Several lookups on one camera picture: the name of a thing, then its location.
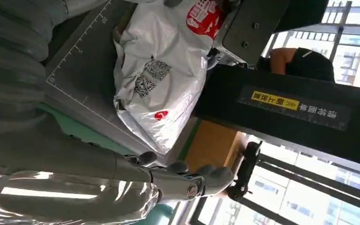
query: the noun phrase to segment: gray fabric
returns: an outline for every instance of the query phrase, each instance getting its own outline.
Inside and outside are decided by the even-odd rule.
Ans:
[[[36,108],[55,25],[67,18],[62,0],[0,0],[0,168],[112,179],[116,153],[65,135]]]

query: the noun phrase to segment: black panel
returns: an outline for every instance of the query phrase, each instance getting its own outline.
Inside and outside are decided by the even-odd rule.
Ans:
[[[249,65],[256,65],[289,1],[243,1],[223,39],[223,46]]]
[[[237,102],[245,86],[273,90],[351,110],[345,131]],[[287,75],[219,67],[213,72],[195,113],[239,130],[252,129],[360,163],[360,88]]]
[[[328,0],[292,0],[275,32],[321,23]]]

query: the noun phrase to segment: black clamp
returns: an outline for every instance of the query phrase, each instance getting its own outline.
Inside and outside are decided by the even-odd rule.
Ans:
[[[234,181],[235,185],[226,189],[228,196],[234,201],[239,202],[248,192],[248,183],[259,158],[262,143],[249,142],[241,152],[243,160],[237,172],[238,179]]]

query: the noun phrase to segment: black shirt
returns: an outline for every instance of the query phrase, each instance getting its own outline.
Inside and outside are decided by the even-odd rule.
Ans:
[[[260,57],[257,69],[271,72],[270,58]],[[286,64],[286,74],[321,81],[335,81],[331,61],[322,54],[305,48],[296,50],[292,61]]]

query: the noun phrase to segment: sticker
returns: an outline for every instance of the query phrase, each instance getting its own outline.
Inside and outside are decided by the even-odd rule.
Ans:
[[[343,105],[252,86],[243,87],[237,102],[343,131],[352,113]]]
[[[271,94],[259,92],[256,90],[253,91],[252,100],[256,100],[256,101],[260,101],[260,102],[264,102],[267,104],[276,105],[279,107],[284,107],[284,108],[292,109],[292,110],[296,110],[296,111],[299,108],[299,103],[300,103],[297,100],[280,97],[280,96],[276,96],[276,95],[271,95]]]
[[[158,121],[161,121],[167,115],[168,115],[168,111],[160,111],[155,114],[154,118],[157,119]]]
[[[198,0],[186,18],[186,24],[191,31],[212,39],[215,39],[223,21],[223,13],[214,0]]]

